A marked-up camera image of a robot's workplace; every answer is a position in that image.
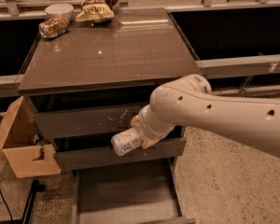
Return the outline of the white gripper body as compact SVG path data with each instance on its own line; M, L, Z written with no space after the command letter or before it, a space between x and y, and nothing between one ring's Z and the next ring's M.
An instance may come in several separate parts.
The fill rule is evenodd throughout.
M150 140L162 140L173 129L174 125L161 120L150 108L150 105L144 106L138 114L140 130L145 138Z

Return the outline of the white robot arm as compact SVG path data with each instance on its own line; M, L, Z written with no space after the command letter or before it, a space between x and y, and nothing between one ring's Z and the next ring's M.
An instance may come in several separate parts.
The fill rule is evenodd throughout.
M150 95L132 119L147 148L174 126L195 127L280 158L280 99L215 96L208 81L189 75L167 82Z

